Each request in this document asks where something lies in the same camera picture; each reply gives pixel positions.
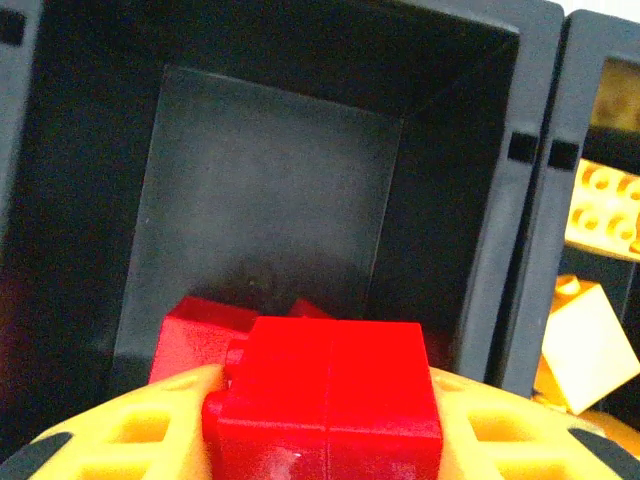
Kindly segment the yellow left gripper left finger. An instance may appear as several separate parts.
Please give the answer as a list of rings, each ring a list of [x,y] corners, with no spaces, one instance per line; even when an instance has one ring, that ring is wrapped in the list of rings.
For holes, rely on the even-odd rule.
[[[205,396],[223,369],[195,368],[71,417],[14,454],[16,479],[211,479]]]

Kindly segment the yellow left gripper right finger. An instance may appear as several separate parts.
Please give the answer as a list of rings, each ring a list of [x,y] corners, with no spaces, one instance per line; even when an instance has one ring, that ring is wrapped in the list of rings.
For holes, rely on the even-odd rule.
[[[637,479],[639,457],[599,425],[432,368],[440,479]]]

